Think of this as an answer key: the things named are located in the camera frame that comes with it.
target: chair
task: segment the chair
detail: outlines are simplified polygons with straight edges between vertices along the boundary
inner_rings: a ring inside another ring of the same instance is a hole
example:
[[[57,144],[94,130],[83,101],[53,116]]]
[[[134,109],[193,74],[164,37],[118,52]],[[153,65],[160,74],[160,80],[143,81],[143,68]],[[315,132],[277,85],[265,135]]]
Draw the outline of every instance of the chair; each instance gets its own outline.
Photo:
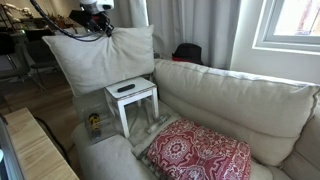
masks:
[[[13,63],[10,54],[15,53],[15,43],[8,33],[0,33],[0,55],[7,56],[12,68],[16,68],[16,65]]]
[[[50,29],[25,30],[29,42],[39,41],[42,36],[53,36],[54,33]]]
[[[17,55],[17,60],[19,63],[19,66],[15,69],[11,69],[11,70],[4,70],[4,71],[0,71],[0,79],[9,79],[9,78],[13,78],[13,77],[22,77],[22,78],[29,78],[32,80],[32,82],[42,91],[47,92],[47,90],[41,85],[39,84],[30,74],[30,66],[27,62],[26,56],[25,56],[25,48],[21,45],[17,45],[15,48],[15,52]],[[0,95],[0,100],[2,100],[2,102],[5,102],[8,109],[11,111],[11,108],[9,107],[7,101],[4,98],[4,95],[1,93]]]
[[[52,67],[56,70],[58,62],[49,46],[43,40],[29,42],[26,44],[26,47],[29,56],[35,62],[35,64],[32,64],[30,67],[37,71],[40,82],[44,86],[39,69]]]

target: small white stool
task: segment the small white stool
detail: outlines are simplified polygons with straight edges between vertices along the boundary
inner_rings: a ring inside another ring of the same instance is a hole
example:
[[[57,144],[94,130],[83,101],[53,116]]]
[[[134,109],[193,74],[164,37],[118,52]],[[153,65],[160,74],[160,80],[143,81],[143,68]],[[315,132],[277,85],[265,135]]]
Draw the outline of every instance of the small white stool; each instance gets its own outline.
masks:
[[[117,91],[119,88],[128,86],[130,84],[134,84],[135,87],[120,93]],[[151,96],[154,118],[159,117],[157,86],[152,82],[145,80],[144,78],[137,77],[107,86],[106,90],[111,96],[112,101],[118,106],[117,108],[114,107],[113,109],[120,116],[125,138],[130,137],[126,111],[124,108],[125,105],[138,101],[140,106],[141,99]]]

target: window frame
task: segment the window frame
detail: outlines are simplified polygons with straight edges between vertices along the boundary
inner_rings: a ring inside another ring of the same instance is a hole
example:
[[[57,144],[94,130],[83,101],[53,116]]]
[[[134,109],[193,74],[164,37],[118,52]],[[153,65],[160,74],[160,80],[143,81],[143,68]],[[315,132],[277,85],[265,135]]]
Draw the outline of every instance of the window frame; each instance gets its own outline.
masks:
[[[265,0],[261,9],[254,49],[307,51],[320,54],[320,37],[274,35],[284,0]]]

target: throw pillow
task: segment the throw pillow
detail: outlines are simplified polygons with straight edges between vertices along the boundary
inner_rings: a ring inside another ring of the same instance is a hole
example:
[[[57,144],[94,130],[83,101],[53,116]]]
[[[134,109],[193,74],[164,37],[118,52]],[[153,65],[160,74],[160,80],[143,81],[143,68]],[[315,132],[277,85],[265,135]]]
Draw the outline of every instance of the throw pillow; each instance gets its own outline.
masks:
[[[153,25],[115,28],[110,38],[81,42],[66,36],[43,37],[75,96],[152,73]]]
[[[250,147],[245,142],[181,119],[152,142],[147,157],[169,179],[249,179]]]

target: beige sofa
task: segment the beige sofa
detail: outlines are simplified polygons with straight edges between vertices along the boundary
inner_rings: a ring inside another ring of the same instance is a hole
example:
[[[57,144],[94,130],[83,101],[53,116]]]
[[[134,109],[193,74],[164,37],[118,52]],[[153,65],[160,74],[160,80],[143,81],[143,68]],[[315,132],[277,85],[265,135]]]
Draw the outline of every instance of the beige sofa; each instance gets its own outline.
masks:
[[[250,179],[320,179],[318,85],[170,60],[155,60],[154,81],[160,114],[187,117],[250,145]],[[75,106],[105,102],[104,96],[100,90],[75,98]],[[115,135],[92,144],[83,124],[74,130],[86,179],[156,179],[131,152],[152,136],[145,131],[148,103],[146,110],[135,104],[127,107],[129,139]]]

